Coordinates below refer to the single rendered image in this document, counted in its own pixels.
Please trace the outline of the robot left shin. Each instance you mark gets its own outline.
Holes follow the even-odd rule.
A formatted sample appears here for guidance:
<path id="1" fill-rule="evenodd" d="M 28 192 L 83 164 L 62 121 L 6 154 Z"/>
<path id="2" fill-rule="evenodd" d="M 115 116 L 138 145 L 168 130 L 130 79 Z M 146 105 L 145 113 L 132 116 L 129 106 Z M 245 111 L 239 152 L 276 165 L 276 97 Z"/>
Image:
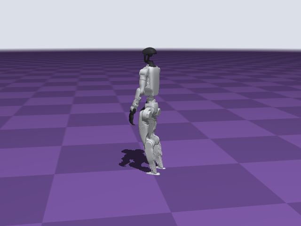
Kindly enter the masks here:
<path id="1" fill-rule="evenodd" d="M 152 142 L 147 141 L 145 143 L 145 146 L 143 144 L 145 155 L 147 158 L 147 161 L 149 163 L 150 169 L 152 171 L 152 174 L 156 174 L 156 153 L 155 153 L 155 148 L 152 147 Z"/>

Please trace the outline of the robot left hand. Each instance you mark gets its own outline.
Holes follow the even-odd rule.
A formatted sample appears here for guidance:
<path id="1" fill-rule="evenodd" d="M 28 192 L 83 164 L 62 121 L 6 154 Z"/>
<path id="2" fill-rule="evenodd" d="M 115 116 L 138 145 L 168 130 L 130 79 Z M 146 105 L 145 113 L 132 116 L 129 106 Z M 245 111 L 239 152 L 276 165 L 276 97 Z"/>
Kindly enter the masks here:
<path id="1" fill-rule="evenodd" d="M 134 118 L 134 113 L 136 112 L 136 109 L 134 108 L 133 111 L 130 110 L 130 114 L 129 114 L 129 122 L 132 124 L 132 125 L 135 125 L 133 124 L 133 118 Z"/>

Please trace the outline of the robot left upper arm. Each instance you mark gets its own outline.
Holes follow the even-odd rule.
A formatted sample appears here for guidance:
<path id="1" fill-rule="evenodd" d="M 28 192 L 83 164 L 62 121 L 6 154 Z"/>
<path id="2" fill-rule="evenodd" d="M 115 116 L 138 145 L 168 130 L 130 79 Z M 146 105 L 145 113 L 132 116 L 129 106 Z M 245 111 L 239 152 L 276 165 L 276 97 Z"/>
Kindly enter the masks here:
<path id="1" fill-rule="evenodd" d="M 146 85 L 146 79 L 149 75 L 149 69 L 144 68 L 139 71 L 139 89 L 140 89 L 140 95 L 142 96 L 145 93 L 145 85 Z"/>

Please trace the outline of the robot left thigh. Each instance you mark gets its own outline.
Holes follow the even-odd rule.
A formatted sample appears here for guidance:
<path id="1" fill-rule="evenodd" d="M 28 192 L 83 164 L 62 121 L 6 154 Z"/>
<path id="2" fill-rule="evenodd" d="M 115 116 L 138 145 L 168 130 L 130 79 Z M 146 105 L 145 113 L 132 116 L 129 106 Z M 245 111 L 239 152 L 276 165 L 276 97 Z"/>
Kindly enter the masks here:
<path id="1" fill-rule="evenodd" d="M 139 120 L 138 120 L 138 128 L 141 140 L 145 146 L 147 141 L 152 142 L 152 147 L 154 147 L 155 142 L 152 139 L 148 138 L 149 135 L 149 122 L 152 117 L 152 110 L 151 108 L 146 108 L 140 111 Z"/>

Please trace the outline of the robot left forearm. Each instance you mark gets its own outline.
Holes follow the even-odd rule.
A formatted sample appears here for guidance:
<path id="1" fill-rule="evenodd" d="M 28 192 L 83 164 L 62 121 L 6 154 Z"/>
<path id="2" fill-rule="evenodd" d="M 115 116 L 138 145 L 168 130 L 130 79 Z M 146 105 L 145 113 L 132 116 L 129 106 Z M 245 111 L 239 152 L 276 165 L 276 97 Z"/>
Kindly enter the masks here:
<path id="1" fill-rule="evenodd" d="M 130 107 L 131 111 L 133 111 L 134 108 L 137 110 L 137 107 L 138 107 L 141 99 L 142 99 L 142 97 L 140 96 L 140 89 L 138 88 L 135 93 L 135 99 L 132 103 L 132 106 Z"/>

